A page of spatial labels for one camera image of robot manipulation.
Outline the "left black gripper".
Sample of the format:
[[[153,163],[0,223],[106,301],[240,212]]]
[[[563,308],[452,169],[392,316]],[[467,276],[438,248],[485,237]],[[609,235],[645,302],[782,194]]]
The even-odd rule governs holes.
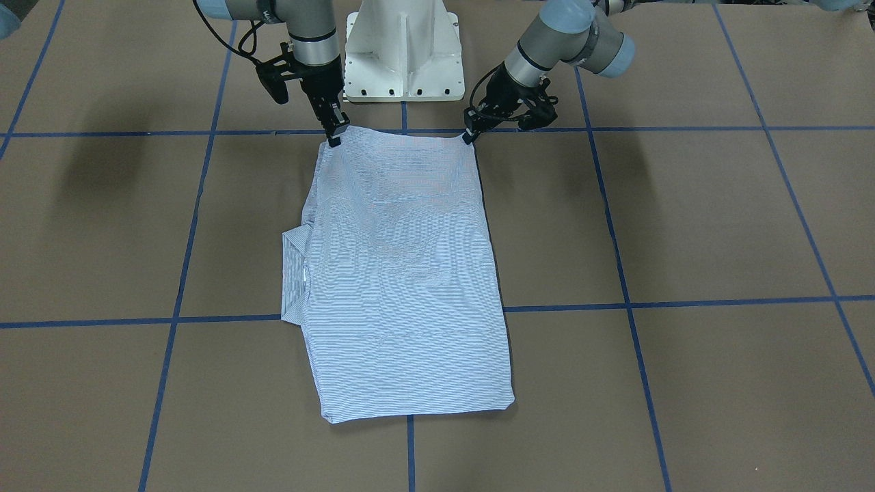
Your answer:
[[[535,86],[544,75],[537,76]],[[517,118],[527,111],[527,108],[519,100],[519,90],[529,87],[519,84],[504,64],[496,66],[489,73],[489,81],[485,87],[485,97],[479,103],[479,110],[466,108],[463,112],[465,132],[462,138],[465,144],[473,144],[483,133],[494,128],[494,124],[513,122],[517,124]]]

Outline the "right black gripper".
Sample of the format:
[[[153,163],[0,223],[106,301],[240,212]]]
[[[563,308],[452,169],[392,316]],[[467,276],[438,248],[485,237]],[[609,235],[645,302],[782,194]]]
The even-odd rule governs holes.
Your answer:
[[[306,66],[301,87],[314,112],[320,114],[320,124],[324,128],[328,146],[340,146],[342,134],[350,125],[348,115],[341,109],[340,94],[344,88],[341,60],[332,60],[321,66]]]

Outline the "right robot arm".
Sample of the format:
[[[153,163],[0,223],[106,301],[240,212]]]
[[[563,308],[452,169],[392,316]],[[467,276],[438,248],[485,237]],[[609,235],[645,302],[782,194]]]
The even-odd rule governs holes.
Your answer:
[[[193,1],[193,6],[228,52],[249,60],[275,103],[287,103],[287,82],[298,80],[325,131],[328,146],[341,145],[350,120],[341,103],[345,81],[332,1]],[[237,46],[232,46],[219,36],[210,19],[244,20],[250,28]],[[281,43],[278,56],[260,60],[254,53],[257,32],[265,25],[284,25],[288,41]]]

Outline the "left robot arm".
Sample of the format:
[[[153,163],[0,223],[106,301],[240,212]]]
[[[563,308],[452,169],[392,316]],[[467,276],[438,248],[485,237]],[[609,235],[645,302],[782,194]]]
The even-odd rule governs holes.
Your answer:
[[[469,100],[463,112],[463,142],[473,144],[501,124],[515,124],[519,132],[553,124],[558,100],[547,90],[557,64],[607,79],[625,74],[636,46],[610,24],[610,16],[635,6],[635,1],[544,2],[507,58],[479,81],[485,96]]]

